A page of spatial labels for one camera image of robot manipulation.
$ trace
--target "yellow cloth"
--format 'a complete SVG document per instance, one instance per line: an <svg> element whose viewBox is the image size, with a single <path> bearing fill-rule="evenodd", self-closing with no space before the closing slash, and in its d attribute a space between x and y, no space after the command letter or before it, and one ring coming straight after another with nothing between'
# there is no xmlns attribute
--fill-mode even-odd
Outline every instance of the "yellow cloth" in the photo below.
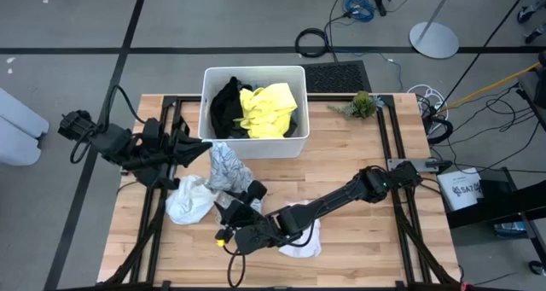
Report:
<svg viewBox="0 0 546 291"><path fill-rule="evenodd" d="M254 92L242 89L241 128L248 130L250 138L284 138L290 126L292 111L298 107L287 83L260 87Z"/></svg>

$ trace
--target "white box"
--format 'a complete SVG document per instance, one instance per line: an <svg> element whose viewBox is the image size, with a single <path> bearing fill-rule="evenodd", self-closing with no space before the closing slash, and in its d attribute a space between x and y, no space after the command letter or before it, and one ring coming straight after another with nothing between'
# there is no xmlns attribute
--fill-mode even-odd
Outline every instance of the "white box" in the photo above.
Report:
<svg viewBox="0 0 546 291"><path fill-rule="evenodd" d="M243 84L267 87L274 83L288 83L298 108L293 117L298 128L292 137L217 139L211 124L212 99L237 77ZM299 156L309 136L309 108L305 88L305 70L301 66L213 67L205 71L199 115L198 135L201 139L226 142L239 159L280 159Z"/></svg>

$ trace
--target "metal pole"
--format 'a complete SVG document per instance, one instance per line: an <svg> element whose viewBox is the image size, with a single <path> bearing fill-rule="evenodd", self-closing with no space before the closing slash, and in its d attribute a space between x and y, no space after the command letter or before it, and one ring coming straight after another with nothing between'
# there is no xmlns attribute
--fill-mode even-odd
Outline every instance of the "metal pole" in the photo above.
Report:
<svg viewBox="0 0 546 291"><path fill-rule="evenodd" d="M421 39L423 39L423 37L425 36L425 33L427 32L428 28L434 22L434 19L436 19L436 16L438 15L438 13L442 9L442 7L444 7L445 1L447 1L447 0L440 1L440 4L438 5L438 7L434 10L433 16L428 21L427 26L425 26L425 28L423 29L423 32L421 32L421 35L419 36L419 39L417 39L417 43L419 43L421 41Z"/></svg>

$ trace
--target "gray patterned cloth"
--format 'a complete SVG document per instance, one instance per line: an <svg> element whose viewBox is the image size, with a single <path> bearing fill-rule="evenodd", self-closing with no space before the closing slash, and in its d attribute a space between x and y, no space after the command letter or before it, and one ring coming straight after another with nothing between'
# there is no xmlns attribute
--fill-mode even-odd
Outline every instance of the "gray patterned cloth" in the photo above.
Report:
<svg viewBox="0 0 546 291"><path fill-rule="evenodd" d="M246 191L254 180L253 172L237 158L235 152L224 142L212 142L211 176L208 179L210 189L241 193ZM234 198L220 192L216 202L226 208ZM262 212L262 201L254 200L250 205Z"/></svg>

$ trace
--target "black floor mat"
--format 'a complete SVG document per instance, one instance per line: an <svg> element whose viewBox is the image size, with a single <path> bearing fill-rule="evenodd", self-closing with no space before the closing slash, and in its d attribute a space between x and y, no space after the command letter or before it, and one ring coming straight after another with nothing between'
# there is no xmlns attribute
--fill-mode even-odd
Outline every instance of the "black floor mat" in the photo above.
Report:
<svg viewBox="0 0 546 291"><path fill-rule="evenodd" d="M371 92L363 61L339 61L301 65L308 93Z"/></svg>

